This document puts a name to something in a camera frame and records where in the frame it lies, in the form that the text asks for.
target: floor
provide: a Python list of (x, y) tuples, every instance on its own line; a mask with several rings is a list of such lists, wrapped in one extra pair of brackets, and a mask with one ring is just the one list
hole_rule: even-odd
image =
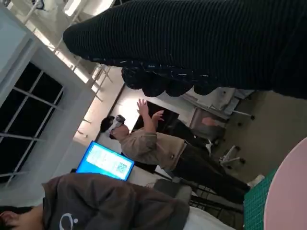
[[(250, 100), (242, 101), (237, 109), (251, 113), (256, 118), (252, 121), (247, 116), (233, 115), (227, 124), (225, 141), (215, 154), (221, 156), (233, 145), (239, 146), (241, 150), (238, 156), (244, 158), (246, 164), (233, 164), (229, 173), (242, 181), (251, 181), (258, 174), (267, 175), (276, 169), (289, 151), (307, 136), (306, 100), (273, 92), (256, 92)], [(223, 215), (221, 220), (232, 224), (233, 217), (227, 213)], [(238, 215), (236, 229), (243, 229), (242, 226), (242, 216)]]

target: monitor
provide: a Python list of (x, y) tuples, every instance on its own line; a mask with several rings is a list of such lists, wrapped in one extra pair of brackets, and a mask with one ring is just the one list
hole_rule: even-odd
[(134, 161), (92, 141), (76, 173), (100, 173), (119, 180), (127, 180)]

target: hand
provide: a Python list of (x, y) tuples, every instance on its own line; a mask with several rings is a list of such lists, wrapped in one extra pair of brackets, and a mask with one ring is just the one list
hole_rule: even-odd
[(147, 106), (147, 101), (144, 99), (139, 99), (138, 101), (138, 113), (143, 116), (143, 115), (148, 115), (148, 106)]
[(163, 113), (164, 113), (164, 110), (160, 110), (160, 111), (156, 112), (156, 113), (152, 116), (152, 121), (154, 121), (154, 122), (164, 121), (164, 119), (162, 118)]

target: white shoe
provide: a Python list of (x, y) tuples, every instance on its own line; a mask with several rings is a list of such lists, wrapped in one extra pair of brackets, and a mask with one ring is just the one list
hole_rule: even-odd
[(248, 186), (253, 188), (255, 187), (257, 184), (259, 184), (263, 179), (264, 179), (264, 175), (260, 174), (258, 175), (254, 180), (248, 182)]

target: ceiling light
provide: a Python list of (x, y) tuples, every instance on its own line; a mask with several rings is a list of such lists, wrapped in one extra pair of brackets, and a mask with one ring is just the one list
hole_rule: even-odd
[(72, 16), (72, 14), (78, 8), (80, 3), (81, 3), (81, 0), (69, 0), (67, 4), (64, 6), (64, 12), (68, 16)]

